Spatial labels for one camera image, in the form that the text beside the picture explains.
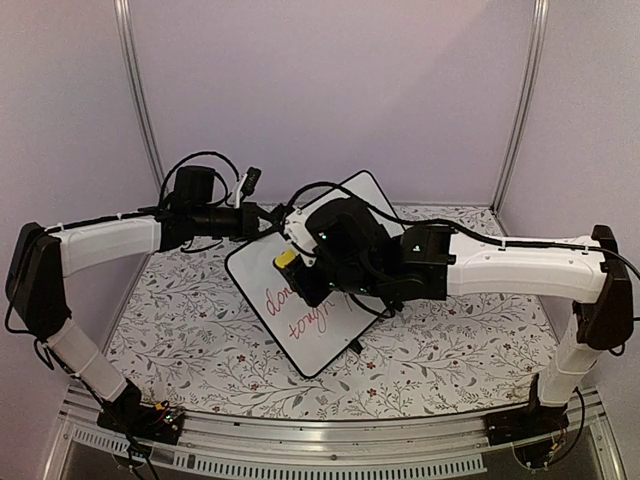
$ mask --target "yellow object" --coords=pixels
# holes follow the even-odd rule
[[[293,250],[287,250],[282,255],[276,257],[273,263],[276,264],[276,267],[279,269],[286,268],[291,262],[293,262],[296,258],[296,252]]]

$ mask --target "whiteboard black border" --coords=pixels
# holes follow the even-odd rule
[[[380,192],[382,193],[382,197],[384,198],[384,200],[387,202],[387,205],[389,205],[389,208],[391,209],[391,213],[393,213],[393,215],[396,218],[398,217],[398,214],[396,213],[395,209],[393,208],[393,205],[391,204],[391,202],[389,201],[389,199],[387,198],[387,195],[384,193],[384,190],[382,189],[382,187],[380,186],[380,184],[378,183],[378,180],[376,180],[376,177],[373,176],[373,174],[369,171],[369,170],[360,170],[356,173],[354,173],[353,175],[351,175],[349,178],[343,180],[342,182],[340,182],[340,185],[344,185],[345,183],[347,183],[349,180],[357,177],[358,175],[362,175],[362,174],[366,174],[369,175],[369,177],[371,177],[371,179],[373,180],[373,183],[375,183],[376,187],[378,187],[378,189],[380,190]],[[326,192],[324,192],[322,195],[320,195],[318,198],[315,198],[313,200],[311,200],[309,203],[306,203],[302,208],[308,207],[309,205],[314,204],[315,202],[317,202],[318,200],[320,200],[321,198],[323,198],[325,195],[328,195],[329,193],[331,193],[332,191],[334,191],[335,188],[331,188],[329,190],[327,190]],[[242,296],[244,297],[244,299],[247,301],[247,303],[249,304],[249,306],[251,307],[251,310],[253,310],[253,313],[256,314],[256,317],[258,317],[258,319],[260,320],[260,323],[262,323],[262,325],[264,326],[264,328],[267,329],[267,332],[269,332],[269,335],[271,336],[271,338],[273,339],[273,341],[276,343],[276,345],[278,345],[278,347],[280,347],[280,351],[285,355],[285,357],[287,357],[287,359],[289,360],[289,362],[291,363],[291,365],[293,365],[293,368],[296,369],[296,371],[300,374],[300,376],[302,378],[306,378],[306,379],[313,379],[316,378],[318,375],[320,375],[329,365],[331,365],[340,355],[342,355],[345,350],[347,350],[349,348],[349,345],[347,345],[346,347],[344,347],[342,350],[340,350],[331,360],[329,360],[325,365],[323,365],[321,368],[318,369],[318,371],[313,374],[313,375],[305,375],[304,373],[302,373],[302,371],[300,370],[300,368],[298,368],[298,365],[296,364],[296,362],[293,361],[293,359],[289,356],[289,354],[287,353],[286,349],[280,344],[280,342],[278,341],[278,339],[276,338],[276,336],[271,332],[271,329],[269,329],[267,323],[262,319],[262,317],[260,316],[260,314],[258,313],[258,310],[256,309],[256,307],[253,305],[253,303],[251,303],[251,300],[249,300],[249,298],[247,297],[247,295],[244,293],[244,290],[242,290],[242,287],[240,287],[240,284],[238,282],[236,282],[236,279],[233,277],[233,275],[231,274],[231,271],[229,270],[229,259],[235,255],[236,253],[238,253],[240,250],[242,250],[243,248],[245,248],[247,245],[250,245],[252,242],[246,242],[242,245],[240,245],[238,248],[236,248],[234,251],[232,251],[231,253],[229,253],[229,255],[227,255],[227,257],[224,259],[224,268],[227,272],[227,274],[229,275],[229,278],[231,279],[231,281],[234,283],[234,285],[236,286],[236,288],[240,291],[240,293],[242,294]],[[371,326],[376,323],[376,321],[379,318],[374,318],[371,323],[369,323],[369,325],[367,325],[357,336],[354,337],[354,340],[359,339],[367,330],[369,330],[371,328]]]

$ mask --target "floral pattern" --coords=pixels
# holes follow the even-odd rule
[[[486,208],[400,206],[500,235]],[[207,240],[195,242],[196,247]],[[535,297],[481,294],[408,302],[314,379],[302,378],[229,278],[237,245],[152,257],[108,357],[148,401],[194,411],[296,419],[412,417],[520,402],[555,351]]]

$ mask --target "table surface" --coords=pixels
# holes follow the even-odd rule
[[[500,235],[487,208],[398,206],[404,218],[448,218]],[[147,401],[192,411],[343,420],[459,413],[525,400],[556,348],[536,297],[481,294],[408,302],[379,320],[358,356],[302,378],[224,268],[236,244],[154,255],[107,356]]]

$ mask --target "red handwriting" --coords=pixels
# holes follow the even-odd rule
[[[274,299],[271,295],[271,290],[267,288],[265,294],[267,296],[267,312],[269,312],[272,317],[275,317],[276,314],[280,313],[280,310],[282,310],[282,306],[284,305],[284,302],[287,301],[287,298],[289,298],[289,295],[293,295],[293,292],[289,290],[288,287],[285,287],[284,290],[281,290],[276,294],[276,298]]]
[[[318,333],[322,334],[327,331],[327,317],[329,316],[329,308],[335,307],[329,300],[325,300],[316,308],[312,308],[309,313],[300,318],[294,325],[289,324],[289,336],[298,340],[307,330],[307,325],[316,324]]]

